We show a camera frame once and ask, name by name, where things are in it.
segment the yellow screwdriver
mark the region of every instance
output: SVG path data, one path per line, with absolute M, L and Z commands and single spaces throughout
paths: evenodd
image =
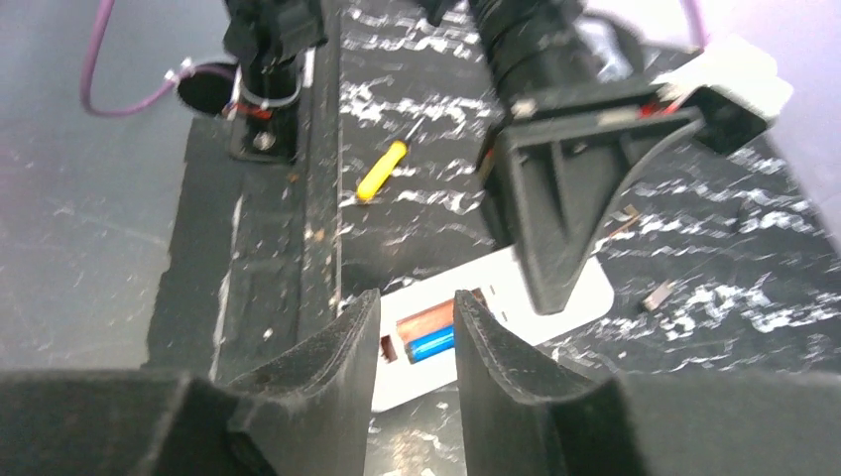
M 395 141 L 392 143 L 389 150 L 374 164 L 374 167 L 371 168 L 371 172 L 369 172 L 365 178 L 359 183 L 359 187 L 356 189 L 356 196 L 359 197 L 362 201 L 369 201 L 371 198 L 374 198 L 374 195 L 377 191 L 380 190 L 380 187 L 383 186 L 383 183 L 386 182 L 386 179 L 392 174 L 394 167 L 406 156 L 406 153 L 409 151 L 409 144 L 412 142 L 412 137 L 415 136 L 415 133 L 418 131 L 418 128 L 423 123 L 422 117 L 417 124 L 409 131 L 409 134 L 401 141 Z

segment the pink cable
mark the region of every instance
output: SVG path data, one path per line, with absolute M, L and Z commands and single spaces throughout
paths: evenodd
M 81 100 L 81 106 L 88 114 L 98 117 L 125 117 L 137 114 L 173 90 L 180 80 L 190 77 L 197 72 L 209 72 L 230 78 L 231 80 L 234 79 L 233 73 L 223 67 L 214 66 L 212 64 L 202 64 L 196 66 L 195 68 L 182 70 L 176 75 L 176 77 L 166 79 L 164 84 L 157 91 L 133 106 L 114 111 L 103 111 L 101 109 L 97 109 L 93 106 L 90 99 L 91 89 L 93 86 L 93 73 L 96 71 L 96 61 L 99 58 L 99 50 L 102 48 L 102 41 L 105 38 L 105 30 L 108 28 L 108 20 L 111 18 L 111 12 L 114 9 L 115 1 L 116 0 L 101 0 L 99 2 L 99 8 L 96 11 L 96 20 L 93 23 L 93 31 L 90 34 L 90 43 L 87 48 L 87 54 L 85 54 L 84 57 L 84 64 L 81 72 L 81 83 L 79 85 L 79 98 Z
M 704 23 L 704 16 L 701 13 L 701 6 L 698 0 L 683 0 L 683 10 L 686 12 L 686 19 L 689 22 L 689 30 L 694 37 L 695 45 L 703 52 L 709 45 L 709 33 Z

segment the yellow handle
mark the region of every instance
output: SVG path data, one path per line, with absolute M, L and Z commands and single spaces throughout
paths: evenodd
M 356 189 L 356 196 L 359 197 L 362 201 L 368 201 L 371 198 L 374 198 L 374 195 L 379 191 L 380 187 L 383 186 L 383 183 L 386 182 L 386 179 L 392 174 L 394 167 L 400 162 L 400 160 L 406 156 L 406 152 L 409 151 L 409 146 L 406 145 L 403 141 L 395 141 L 391 147 L 389 147 L 388 152 L 386 152 L 383 157 L 374 164 L 374 167 L 371 169 L 365 178 L 362 179 L 362 182 L 359 183 L 359 188 Z

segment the blue battery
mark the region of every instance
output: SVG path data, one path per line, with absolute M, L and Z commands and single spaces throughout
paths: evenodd
M 409 360 L 413 364 L 417 364 L 423 359 L 428 359 L 433 355 L 451 349 L 454 344 L 455 333 L 452 325 L 448 325 L 432 334 L 413 340 L 406 346 L 406 351 L 409 354 Z

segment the black and white marble surface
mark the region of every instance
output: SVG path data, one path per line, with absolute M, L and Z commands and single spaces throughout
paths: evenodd
M 463 5 L 435 29 L 408 1 L 353 0 L 342 28 L 342 288 L 349 301 L 492 250 L 473 163 L 499 110 Z M 685 55 L 651 49 L 650 60 L 653 70 L 667 70 Z M 411 154 L 374 202 L 360 205 L 356 184 L 421 116 Z M 757 211 L 737 233 L 746 199 Z M 598 252 L 616 289 L 614 306 L 545 344 L 548 355 L 604 372 L 841 372 L 841 260 L 785 159 L 765 140 L 729 158 L 676 147 L 625 201 L 642 219 L 603 240 Z M 675 282 L 674 295 L 657 312 L 641 312 L 642 298 L 664 281 Z M 463 461 L 454 385 L 371 419 L 366 475 L 463 475 Z

